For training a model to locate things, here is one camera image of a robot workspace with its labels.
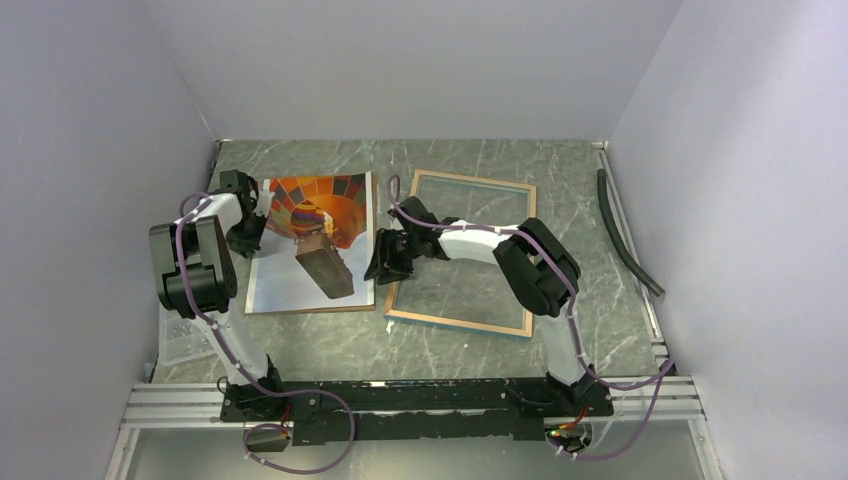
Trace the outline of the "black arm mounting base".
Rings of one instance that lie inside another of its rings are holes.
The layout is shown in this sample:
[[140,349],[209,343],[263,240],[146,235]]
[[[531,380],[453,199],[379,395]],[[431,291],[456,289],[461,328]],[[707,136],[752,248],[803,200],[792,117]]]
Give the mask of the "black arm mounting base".
[[272,383],[284,397],[253,386],[228,386],[224,423],[293,424],[297,446],[328,442],[507,436],[539,441],[556,420],[610,417],[609,390],[584,379],[571,387],[551,376],[518,378],[290,381]]

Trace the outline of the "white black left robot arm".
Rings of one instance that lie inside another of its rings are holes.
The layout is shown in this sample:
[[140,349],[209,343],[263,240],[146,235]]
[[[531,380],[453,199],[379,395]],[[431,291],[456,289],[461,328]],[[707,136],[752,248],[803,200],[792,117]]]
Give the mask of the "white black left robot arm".
[[217,190],[195,197],[195,208],[149,230],[159,301],[189,320],[221,359],[226,400],[246,402],[257,417],[272,420],[284,411],[287,394],[237,305],[232,260],[234,255],[250,259],[259,251],[271,195],[248,174],[229,170],[221,173]]

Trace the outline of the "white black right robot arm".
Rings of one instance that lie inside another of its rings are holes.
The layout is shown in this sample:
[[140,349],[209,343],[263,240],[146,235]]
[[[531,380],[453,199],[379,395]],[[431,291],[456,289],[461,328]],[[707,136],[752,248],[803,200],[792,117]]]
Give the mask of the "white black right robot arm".
[[517,302],[539,322],[547,376],[555,382],[549,391],[552,406],[572,415],[586,405],[591,361],[584,356],[575,318],[580,268],[544,222],[535,217],[508,226],[455,217],[439,221],[415,196],[394,203],[389,214],[400,227],[377,231],[366,280],[404,281],[419,257],[497,266]]

